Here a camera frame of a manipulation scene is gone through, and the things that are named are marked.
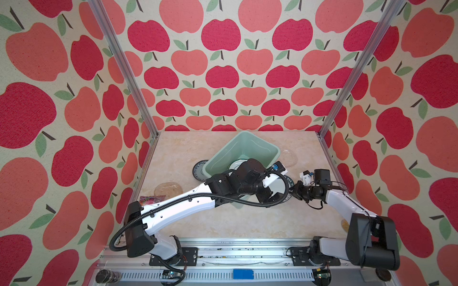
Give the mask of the white plate green clover emblem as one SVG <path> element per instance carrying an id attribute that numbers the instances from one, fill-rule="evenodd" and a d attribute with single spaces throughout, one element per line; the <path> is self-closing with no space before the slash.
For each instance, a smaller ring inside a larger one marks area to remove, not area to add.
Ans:
<path id="1" fill-rule="evenodd" d="M 244 162 L 246 162 L 247 159 L 239 159 L 234 161 L 230 166 L 229 170 L 237 170 Z"/>

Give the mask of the small dark patterned plate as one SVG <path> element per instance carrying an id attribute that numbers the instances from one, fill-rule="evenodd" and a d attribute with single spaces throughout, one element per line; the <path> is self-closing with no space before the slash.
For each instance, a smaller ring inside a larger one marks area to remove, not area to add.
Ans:
<path id="1" fill-rule="evenodd" d="M 200 182 L 205 182 L 207 180 L 207 176 L 203 174 L 203 167 L 207 161 L 208 160 L 201 160 L 197 162 L 193 167 L 193 177 Z"/>

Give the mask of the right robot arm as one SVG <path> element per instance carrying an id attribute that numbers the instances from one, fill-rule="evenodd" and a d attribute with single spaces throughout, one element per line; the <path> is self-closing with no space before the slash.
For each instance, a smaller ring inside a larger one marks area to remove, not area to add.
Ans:
<path id="1" fill-rule="evenodd" d="M 330 170 L 303 172 L 290 193 L 307 204 L 320 200 L 321 207 L 334 208 L 349 224 L 346 238 L 315 236 L 306 254 L 310 263 L 322 265 L 339 259 L 362 268 L 399 269 L 401 260 L 394 221 L 352 199 L 343 184 L 330 179 Z"/>

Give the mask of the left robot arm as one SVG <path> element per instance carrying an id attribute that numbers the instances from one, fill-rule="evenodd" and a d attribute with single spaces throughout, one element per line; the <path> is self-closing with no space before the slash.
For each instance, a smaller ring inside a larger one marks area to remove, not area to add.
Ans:
<path id="1" fill-rule="evenodd" d="M 215 174 L 191 191 L 174 199 L 142 206 L 128 205 L 123 227 L 109 241 L 114 252 L 126 251 L 128 257 L 150 254 L 174 261 L 182 256 L 179 239 L 162 237 L 166 226 L 192 214 L 211 210 L 227 203 L 269 208 L 283 203 L 289 194 L 287 170 L 281 162 L 265 168 L 250 158 L 237 169 Z"/>

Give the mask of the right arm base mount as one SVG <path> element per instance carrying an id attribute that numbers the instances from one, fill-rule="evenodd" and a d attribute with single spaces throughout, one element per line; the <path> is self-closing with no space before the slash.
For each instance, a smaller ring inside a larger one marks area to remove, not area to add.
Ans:
<path id="1" fill-rule="evenodd" d="M 310 250 L 310 247 L 290 247 L 285 255 L 292 259 L 294 266 L 341 266 L 338 258 Z"/>

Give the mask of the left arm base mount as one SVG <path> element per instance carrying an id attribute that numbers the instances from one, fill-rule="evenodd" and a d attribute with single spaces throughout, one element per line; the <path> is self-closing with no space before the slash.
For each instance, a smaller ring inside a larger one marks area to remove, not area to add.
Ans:
<path id="1" fill-rule="evenodd" d="M 165 262 L 171 266 L 196 266 L 198 259 L 197 247 L 182 247 L 178 254 Z"/>

